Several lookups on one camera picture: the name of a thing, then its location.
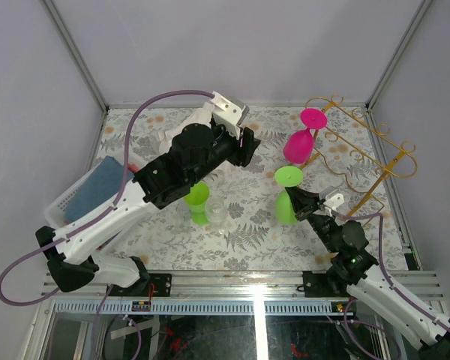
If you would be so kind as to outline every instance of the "plastic wine glass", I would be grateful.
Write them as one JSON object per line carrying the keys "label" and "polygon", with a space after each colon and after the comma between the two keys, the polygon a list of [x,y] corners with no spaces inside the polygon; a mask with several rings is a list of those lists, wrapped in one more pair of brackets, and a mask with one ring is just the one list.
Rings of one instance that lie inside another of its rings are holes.
{"label": "plastic wine glass", "polygon": [[[298,167],[284,166],[275,173],[275,181],[284,188],[299,186],[302,180],[303,172]],[[283,190],[278,195],[275,202],[275,216],[282,224],[294,224],[297,222],[287,190]]]}
{"label": "plastic wine glass", "polygon": [[305,109],[300,114],[301,122],[307,126],[294,133],[283,148],[283,155],[292,164],[303,164],[314,150],[311,129],[320,130],[327,125],[326,115],[318,109]]}

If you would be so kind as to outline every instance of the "wire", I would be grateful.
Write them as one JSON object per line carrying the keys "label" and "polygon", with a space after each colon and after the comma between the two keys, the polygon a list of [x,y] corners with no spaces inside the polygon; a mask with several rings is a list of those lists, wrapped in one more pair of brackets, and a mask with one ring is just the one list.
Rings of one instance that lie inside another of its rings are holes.
{"label": "wire", "polygon": [[54,296],[59,291],[59,288],[52,290],[45,296],[42,296],[41,298],[37,298],[36,300],[14,301],[14,300],[10,300],[9,298],[7,298],[5,296],[5,294],[3,293],[3,290],[2,290],[2,285],[3,285],[3,280],[5,279],[5,277],[8,275],[9,272],[12,271],[12,269],[15,266],[19,265],[20,263],[23,263],[25,260],[28,260],[31,257],[34,257],[35,255],[43,253],[44,251],[47,251],[47,250],[55,247],[56,245],[61,244],[64,241],[65,241],[64,238],[59,238],[58,240],[50,242],[48,245],[45,245],[44,247],[39,247],[38,249],[33,250],[31,253],[27,253],[26,255],[23,255],[19,259],[12,262],[9,266],[7,266],[7,268],[0,274],[0,300],[2,300],[5,304],[10,305],[10,306],[29,306],[29,305],[36,305],[36,304],[43,302],[43,301],[51,298],[52,296]]}
{"label": "wire", "polygon": [[[128,164],[128,155],[129,155],[129,151],[130,151],[129,147],[130,147],[131,132],[132,132],[132,128],[134,126],[134,123],[138,119],[140,113],[146,107],[149,107],[150,105],[152,105],[156,101],[163,100],[163,99],[166,99],[166,98],[171,98],[172,96],[179,96],[179,95],[202,95],[202,96],[205,96],[207,98],[213,98],[214,97],[214,95],[211,92],[202,91],[202,90],[178,90],[178,91],[165,92],[163,94],[157,95],[157,96],[151,98],[150,100],[147,100],[142,105],[140,105],[140,107],[132,115],[132,117],[130,119],[130,122],[128,123],[128,126],[127,126],[127,132],[125,133],[124,165]],[[95,225],[100,220],[105,218],[111,211],[113,211],[113,209],[116,207],[116,205],[119,203],[120,199],[122,198],[122,195],[123,195],[123,193],[125,191],[125,186],[126,186],[126,184],[128,182],[128,180],[127,180],[128,169],[127,169],[126,166],[123,166],[123,167],[124,167],[124,171],[123,171],[123,176],[122,176],[122,179],[121,179],[120,190],[118,191],[115,199],[113,200],[112,205],[109,206],[107,209],[105,209],[96,218],[94,218],[94,219],[90,220],[88,223],[85,223],[82,226],[76,228],[74,231],[71,231],[68,234],[66,234],[66,238],[69,239],[70,237],[75,236],[78,233],[81,233],[83,230],[88,229],[92,225]],[[64,241],[65,241],[65,238],[59,238],[58,240],[55,240],[55,241],[51,242],[50,244],[45,245],[44,247],[40,247],[37,250],[33,250],[31,253],[27,253],[26,255],[24,255],[24,256],[20,257],[19,259],[13,261],[9,266],[7,266],[7,268],[0,274],[0,300],[2,302],[4,302],[5,304],[10,305],[10,306],[29,306],[29,305],[39,304],[39,303],[41,303],[41,302],[51,298],[52,296],[54,296],[59,291],[59,288],[56,288],[56,289],[52,290],[51,292],[49,292],[48,294],[46,294],[45,296],[42,296],[41,298],[37,298],[37,299],[32,300],[32,301],[13,301],[13,300],[10,300],[9,298],[7,298],[5,296],[5,294],[3,293],[3,291],[2,291],[2,284],[3,284],[3,280],[8,275],[8,273],[13,268],[18,266],[20,263],[23,263],[24,261],[30,259],[31,257],[34,257],[35,255],[43,253],[44,251],[47,251],[47,250],[49,250],[51,248],[54,248],[55,246],[61,244]]]}
{"label": "wire", "polygon": [[379,227],[378,227],[378,257],[379,257],[379,267],[382,271],[383,277],[387,281],[388,285],[390,285],[391,289],[393,289],[408,305],[410,305],[412,308],[417,310],[420,314],[424,315],[428,319],[432,320],[434,323],[436,323],[438,326],[440,326],[442,329],[444,329],[446,332],[450,333],[450,327],[444,324],[441,320],[436,319],[435,316],[428,313],[427,311],[423,310],[421,307],[419,307],[413,300],[407,297],[400,289],[398,289],[393,280],[392,276],[387,272],[387,269],[385,267],[385,261],[383,258],[383,214],[381,212],[375,212],[373,214],[368,215],[362,215],[362,216],[348,216],[340,214],[336,211],[331,211],[331,213],[338,217],[342,218],[344,220],[366,220],[366,219],[373,219],[376,217],[379,217]]}
{"label": "wire", "polygon": [[150,283],[150,287],[148,288],[148,303],[150,311],[152,311],[152,298],[154,292],[155,292],[155,285],[153,283]]}
{"label": "wire", "polygon": [[310,358],[310,354],[308,353],[308,352],[300,352],[298,349],[297,349],[297,346],[298,346],[298,344],[297,344],[297,346],[296,345],[294,345],[294,344],[290,344],[291,345],[291,347],[292,347],[292,354],[293,354],[293,356],[295,356],[296,358]]}
{"label": "wire", "polygon": [[115,316],[113,317],[112,321],[110,321],[110,323],[108,324],[108,326],[106,327],[105,330],[105,335],[103,336],[103,345],[102,345],[102,358],[103,360],[107,360],[107,357],[105,356],[105,344],[107,343],[107,335],[110,332],[110,329],[112,328],[112,325],[115,323],[115,321],[119,318],[120,316]]}
{"label": "wire", "polygon": [[102,298],[102,301],[98,305],[97,312],[95,313],[95,318],[93,319],[93,326],[91,328],[91,347],[93,349],[93,353],[95,355],[95,360],[100,360],[100,356],[97,354],[97,336],[96,331],[98,327],[98,319],[100,318],[100,310],[105,304],[105,301],[108,298],[108,295],[112,292],[113,285],[110,284],[108,290],[105,292],[105,296]]}
{"label": "wire", "polygon": [[136,360],[138,358],[138,355],[140,354],[140,349],[142,348],[142,331],[140,330],[140,327],[137,325],[136,322],[134,322],[131,318],[126,318],[133,326],[135,326],[136,334],[138,335],[138,345],[136,347],[135,355],[133,355],[133,358],[131,360]]}
{"label": "wire", "polygon": [[163,338],[163,341],[162,341],[162,343],[160,344],[160,346],[158,347],[158,350],[157,350],[157,352],[155,353],[155,355],[153,355],[153,359],[152,359],[152,360],[155,360],[155,359],[157,358],[158,354],[159,354],[160,351],[162,350],[162,347],[164,347],[165,341],[167,341],[167,338],[168,338],[168,333],[166,333],[165,337]]}
{"label": "wire", "polygon": [[395,340],[395,337],[390,334],[388,331],[386,331],[384,328],[380,328],[379,326],[372,324],[371,322],[365,322],[365,321],[360,321],[360,320],[348,320],[347,319],[347,314],[348,314],[348,310],[350,309],[350,307],[356,302],[356,299],[352,299],[349,301],[349,303],[346,305],[345,307],[345,311],[343,312],[343,326],[345,327],[346,332],[348,333],[348,335],[350,336],[350,339],[352,339],[353,343],[364,353],[367,354],[368,356],[370,356],[373,360],[386,360],[386,359],[382,359],[379,358],[378,356],[375,356],[374,354],[372,354],[371,352],[369,352],[368,350],[366,350],[361,344],[360,342],[357,340],[357,338],[355,337],[355,335],[353,334],[353,331],[350,329],[350,327],[348,326],[348,324],[350,323],[357,323],[357,324],[362,324],[362,325],[366,325],[369,326],[371,328],[374,328],[376,330],[381,331],[383,334],[385,334],[385,336],[387,336],[387,338],[391,339],[395,345],[395,347],[397,348],[397,352],[398,355],[396,358],[394,358],[393,360],[400,360],[402,359],[402,352],[400,347],[398,346],[398,342]]}
{"label": "wire", "polygon": [[156,331],[153,335],[151,335],[150,338],[153,338],[156,334],[166,334],[166,332],[165,332],[165,331],[158,330],[158,331]]}
{"label": "wire", "polygon": [[[275,325],[284,325],[284,324],[291,324],[291,323],[301,323],[302,321],[308,322],[308,323],[320,323],[320,324],[330,324],[329,321],[319,321],[319,320],[308,320],[308,319],[298,319],[298,320],[287,320],[287,321],[278,321],[278,322],[272,322],[269,325],[270,326],[275,326]],[[220,330],[215,330],[215,331],[209,331],[209,332],[205,332],[202,333],[196,337],[194,337],[193,339],[190,339],[185,345],[183,345],[180,350],[173,356],[172,360],[176,360],[179,356],[179,354],[187,349],[189,347],[189,345],[191,343],[193,343],[196,340],[199,340],[201,338],[206,338],[207,336],[213,335],[213,334],[218,334],[220,332],[225,332],[227,330],[232,330],[232,329],[243,329],[243,328],[250,328],[254,325],[240,325],[240,326],[232,326],[230,328],[222,328]]]}

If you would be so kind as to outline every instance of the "metal frame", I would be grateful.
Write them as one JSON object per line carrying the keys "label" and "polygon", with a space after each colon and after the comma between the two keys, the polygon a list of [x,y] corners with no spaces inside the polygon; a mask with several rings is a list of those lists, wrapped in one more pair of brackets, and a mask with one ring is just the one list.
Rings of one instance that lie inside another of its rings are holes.
{"label": "metal frame", "polygon": [[[103,111],[103,118],[100,127],[97,131],[94,139],[94,147],[88,158],[87,168],[92,165],[95,159],[98,144],[100,142],[101,134],[104,127],[104,119],[110,108],[113,109],[132,109],[139,106],[138,103],[124,103],[109,105],[98,88],[90,70],[85,63],[80,51],[77,48],[67,26],[62,19],[59,10],[57,9],[53,0],[40,0],[40,3],[46,9],[46,12],[50,16],[52,23],[58,31],[61,39],[64,41],[64,45],[73,59],[73,62],[77,66],[78,71],[82,75],[85,84],[91,91],[97,105]],[[417,28],[420,26],[426,13],[431,8],[434,0],[422,0],[415,16],[408,26],[405,34],[403,35],[397,49],[394,52],[390,62],[388,63],[385,72],[383,73],[379,83],[370,96],[370,99],[366,103],[348,103],[349,106],[360,106],[364,110],[367,123],[375,128],[377,125],[374,119],[373,108],[377,103],[383,89],[386,87],[391,75],[394,73],[399,61],[401,60],[407,47],[410,45],[410,41],[413,35],[416,33]],[[250,106],[258,107],[303,107],[303,103],[251,103]],[[183,104],[183,103],[167,103],[159,104],[161,108],[170,107],[199,107],[201,104]],[[383,148],[383,144],[379,139],[372,138],[373,149],[376,152],[377,157],[381,161],[385,161],[386,153]],[[407,218],[404,212],[404,208],[401,205],[400,196],[395,191],[395,180],[390,178],[384,182],[385,189],[388,194],[391,207],[395,214],[395,220],[399,224],[399,230],[403,236],[405,252],[411,251],[411,248],[415,248],[412,233],[410,232],[410,226],[407,223]],[[418,256],[415,257],[418,264],[421,265]],[[184,304],[185,302],[191,303],[193,300],[200,300],[204,302],[217,303],[218,300],[224,300],[225,302],[250,302],[252,298],[258,293],[268,302],[286,302],[287,304],[293,303],[298,306],[307,301],[303,298],[302,292],[296,291],[296,286],[302,283],[302,273],[300,271],[171,271],[173,275],[173,288],[170,299],[158,301],[170,304]],[[446,314],[446,306],[443,299],[443,294],[438,284],[437,276],[434,271],[391,271],[391,273],[404,284],[409,287],[416,295],[428,302],[431,306],[439,311],[443,311]],[[45,283],[43,293],[48,293],[53,289],[54,283],[51,280],[50,275]],[[51,300],[47,300],[41,303],[37,309],[37,313],[31,324],[27,338],[25,339],[26,346],[22,351],[22,355],[19,359],[42,359],[44,352],[44,344],[50,337],[53,321],[57,314],[57,307],[65,302],[70,302],[75,305],[84,305],[86,302],[100,301],[105,291],[105,285],[86,286],[83,289],[68,293],[60,294]],[[346,301],[345,298],[321,298],[319,302],[323,304],[333,301]],[[119,301],[117,298],[109,299],[106,304],[113,305],[113,303]],[[83,351],[83,344],[85,343],[86,329],[89,327],[87,322],[83,322],[80,328],[79,343],[76,345],[76,353]],[[103,343],[105,328],[107,327],[106,321],[100,321],[97,330],[98,350],[101,351],[101,344]],[[381,334],[377,334],[377,341],[382,347],[382,353],[388,354],[386,349],[386,341],[382,339]]]}
{"label": "metal frame", "polygon": [[[443,304],[443,294],[437,275],[434,271],[390,271],[391,274],[405,287],[433,306],[436,310],[446,313]],[[323,315],[337,314],[330,310],[331,302],[346,302],[347,298],[305,298],[303,292],[296,291],[302,284],[300,271],[170,271],[173,276],[172,292],[169,298],[157,298],[153,302],[158,310],[143,312],[144,314],[227,314],[221,304],[235,305],[235,314],[249,314],[257,296],[265,301],[267,315]],[[43,293],[54,288],[47,276]],[[54,316],[58,312],[66,311],[78,314],[93,314],[106,290],[105,284],[85,286],[77,292],[61,293],[52,300],[43,302],[37,311],[32,331],[29,336],[28,347],[22,360],[41,359],[44,346],[47,344],[52,328]],[[123,314],[122,310],[131,308],[130,302],[143,300],[142,298],[110,298],[105,302],[102,314]],[[192,308],[198,303],[207,303],[207,311]],[[300,307],[309,306],[307,312]],[[107,321],[99,322],[97,330],[97,348],[101,351]],[[388,353],[387,343],[381,334],[376,334],[376,345],[382,348],[382,353]]]}
{"label": "metal frame", "polygon": [[[378,126],[377,121],[374,118],[374,112],[372,109],[362,108],[362,112],[365,115],[365,121],[372,128]],[[388,156],[385,152],[385,146],[383,141],[376,136],[370,136],[370,141],[372,142],[373,151],[380,161],[388,161]],[[422,269],[422,261],[420,260],[419,252],[416,247],[416,243],[413,240],[412,231],[405,214],[404,206],[400,198],[400,194],[395,190],[397,188],[396,178],[393,176],[388,177],[384,182],[385,191],[387,193],[388,203],[390,204],[391,210],[394,214],[394,219],[398,224],[398,231],[402,236],[402,241],[405,248],[404,253],[409,253],[415,251],[415,261],[417,265]]]}
{"label": "metal frame", "polygon": [[377,100],[382,94],[383,89],[386,87],[387,82],[390,80],[390,77],[394,73],[395,68],[398,65],[398,62],[402,59],[402,56],[404,55],[405,51],[410,45],[410,41],[413,39],[413,35],[416,33],[417,29],[422,23],[422,20],[428,13],[428,10],[431,8],[431,5],[434,3],[434,1],[435,0],[421,1],[421,4],[418,6],[417,11],[415,12],[415,15],[412,18],[412,21],[408,25],[408,28],[406,29],[405,33],[403,34],[403,37],[401,38],[400,43],[397,46],[397,49],[395,50],[393,56],[388,62],[382,77],[380,78],[376,88],[373,90],[372,95],[370,96],[370,98],[366,103],[366,107],[368,109],[372,109],[377,103]]}
{"label": "metal frame", "polygon": [[62,15],[59,12],[59,9],[56,7],[55,2],[53,0],[40,0],[41,4],[45,8],[46,12],[50,16],[53,25],[55,26],[58,35],[63,40],[65,47],[67,48],[70,57],[76,65],[76,68],[82,75],[85,84],[88,86],[91,94],[93,95],[97,105],[101,108],[102,112],[106,113],[108,111],[108,104],[102,95],[100,89],[97,86],[92,74],[90,73],[89,67],[83,60],[80,51],[78,50],[77,45],[74,42],[70,32],[68,31],[67,26],[62,18]]}
{"label": "metal frame", "polygon": [[[303,108],[304,104],[307,102],[307,100],[303,101],[294,101],[290,103],[284,103],[284,102],[266,102],[266,103],[254,103],[254,102],[247,102],[247,105],[249,107],[301,107]],[[316,102],[317,106],[325,106],[327,103],[325,101],[323,102]],[[109,105],[109,108],[111,110],[114,109],[137,109],[141,103],[111,103]],[[203,102],[199,103],[155,103],[152,104],[147,109],[173,109],[173,108],[196,108],[196,107],[202,107]],[[364,101],[350,101],[343,103],[344,107],[364,107],[365,102]]]}

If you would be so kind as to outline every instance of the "red wire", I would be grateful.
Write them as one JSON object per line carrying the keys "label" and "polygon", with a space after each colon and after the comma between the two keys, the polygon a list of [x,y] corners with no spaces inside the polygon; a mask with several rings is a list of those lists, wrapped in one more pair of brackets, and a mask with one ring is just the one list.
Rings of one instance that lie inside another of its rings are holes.
{"label": "red wire", "polygon": [[295,345],[292,344],[292,353],[296,358],[310,358],[310,354],[308,352],[299,352]]}

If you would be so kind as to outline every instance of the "pink wine glass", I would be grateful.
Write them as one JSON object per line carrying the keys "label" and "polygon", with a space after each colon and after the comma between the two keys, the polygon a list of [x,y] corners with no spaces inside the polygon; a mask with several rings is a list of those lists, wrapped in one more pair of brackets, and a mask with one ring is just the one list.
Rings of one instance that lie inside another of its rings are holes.
{"label": "pink wine glass", "polygon": [[294,133],[283,148],[283,155],[292,164],[303,164],[312,154],[314,137],[310,130],[320,130],[327,125],[326,115],[317,109],[303,110],[300,119],[307,128]]}

